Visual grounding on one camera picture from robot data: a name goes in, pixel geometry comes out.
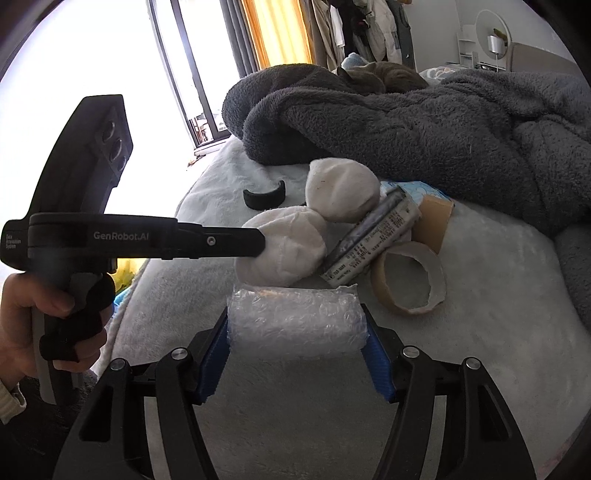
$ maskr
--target lamp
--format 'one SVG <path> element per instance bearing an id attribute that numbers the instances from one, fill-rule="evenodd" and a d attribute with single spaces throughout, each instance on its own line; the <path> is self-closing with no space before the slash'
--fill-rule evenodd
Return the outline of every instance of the lamp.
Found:
<path id="1" fill-rule="evenodd" d="M 505 42 L 496 35 L 488 36 L 488 49 L 496 56 L 496 71 L 499 71 L 499 55 L 505 54 Z"/>

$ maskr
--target yellow cloth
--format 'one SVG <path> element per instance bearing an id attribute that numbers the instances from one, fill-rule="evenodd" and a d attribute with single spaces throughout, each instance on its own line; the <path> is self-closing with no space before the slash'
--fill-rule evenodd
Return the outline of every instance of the yellow cloth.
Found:
<path id="1" fill-rule="evenodd" d="M 242 0 L 260 68 L 312 63 L 299 0 Z"/>
<path id="2" fill-rule="evenodd" d="M 145 258 L 119 258 L 117 260 L 117 271 L 111 274 L 115 282 L 115 293 L 120 293 L 131 285 L 144 261 Z"/>

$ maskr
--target sleeve cuff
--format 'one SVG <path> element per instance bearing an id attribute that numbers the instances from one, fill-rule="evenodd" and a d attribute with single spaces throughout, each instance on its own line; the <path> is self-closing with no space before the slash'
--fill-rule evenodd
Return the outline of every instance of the sleeve cuff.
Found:
<path id="1" fill-rule="evenodd" d="M 27 401 L 17 385 L 12 392 L 0 382 L 0 420 L 6 425 L 13 417 L 22 413 L 27 407 Z"/>

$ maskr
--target black rubber band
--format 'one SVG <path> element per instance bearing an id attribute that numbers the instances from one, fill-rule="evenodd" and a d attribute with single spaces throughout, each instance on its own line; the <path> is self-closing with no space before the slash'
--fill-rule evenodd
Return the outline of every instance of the black rubber band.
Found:
<path id="1" fill-rule="evenodd" d="M 252 193 L 245 189 L 242 193 L 247 207 L 259 212 L 271 210 L 279 207 L 285 201 L 285 182 L 280 180 L 279 186 L 272 192 Z"/>

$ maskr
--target tape roll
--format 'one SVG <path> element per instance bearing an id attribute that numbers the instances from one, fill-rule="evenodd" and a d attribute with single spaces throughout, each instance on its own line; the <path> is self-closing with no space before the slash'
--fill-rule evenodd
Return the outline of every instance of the tape roll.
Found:
<path id="1" fill-rule="evenodd" d="M 427 272 L 430 286 L 427 304 L 422 307 L 408 309 L 396 303 L 386 281 L 386 256 L 402 255 L 415 259 Z M 375 296 L 388 310 L 403 315 L 420 315 L 432 311 L 446 296 L 445 275 L 437 254 L 427 245 L 419 242 L 397 242 L 384 251 L 372 264 L 371 284 Z"/>

